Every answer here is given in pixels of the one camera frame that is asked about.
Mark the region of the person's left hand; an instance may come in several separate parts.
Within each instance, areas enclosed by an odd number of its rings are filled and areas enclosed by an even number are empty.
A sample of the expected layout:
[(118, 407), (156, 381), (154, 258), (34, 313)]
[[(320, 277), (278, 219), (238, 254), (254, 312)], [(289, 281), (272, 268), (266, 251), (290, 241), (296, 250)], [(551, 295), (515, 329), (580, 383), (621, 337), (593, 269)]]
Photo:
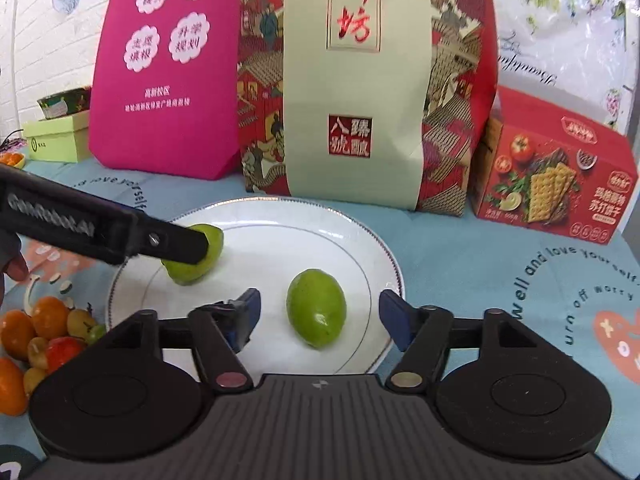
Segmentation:
[(22, 242), (17, 234), (1, 231), (0, 234), (0, 300), (4, 297), (4, 278), (14, 282), (23, 281), (29, 276), (27, 263), (22, 255)]

